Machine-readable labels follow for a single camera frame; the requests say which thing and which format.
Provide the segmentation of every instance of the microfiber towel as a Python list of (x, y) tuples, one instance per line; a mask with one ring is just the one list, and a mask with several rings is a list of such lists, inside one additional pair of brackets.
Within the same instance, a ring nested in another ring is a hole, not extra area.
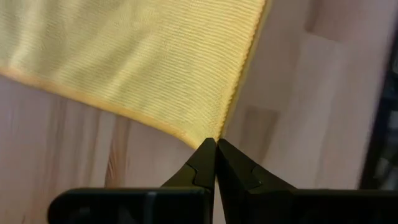
[(267, 0), (0, 0), (0, 73), (196, 148), (219, 138)]

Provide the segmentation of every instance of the ribbed fabric texture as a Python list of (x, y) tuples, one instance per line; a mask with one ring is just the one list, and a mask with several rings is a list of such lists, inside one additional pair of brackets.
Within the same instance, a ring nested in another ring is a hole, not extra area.
[(220, 135), (265, 3), (0, 0), (0, 73), (197, 147)]

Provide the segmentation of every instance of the wooden surface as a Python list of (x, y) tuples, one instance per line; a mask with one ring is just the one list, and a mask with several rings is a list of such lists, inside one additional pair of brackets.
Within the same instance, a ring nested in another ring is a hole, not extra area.
[[(397, 3), (274, 0), (226, 138), (296, 187), (355, 188)], [(73, 187), (159, 186), (193, 153), (3, 77), (0, 105), (0, 223), (45, 223), (49, 202)]]

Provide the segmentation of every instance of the yellow microfiber cloth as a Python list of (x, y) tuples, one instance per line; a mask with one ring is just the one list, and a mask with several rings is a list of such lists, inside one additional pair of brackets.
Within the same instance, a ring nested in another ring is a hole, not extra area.
[(0, 73), (163, 130), (219, 138), (267, 0), (0, 0)]

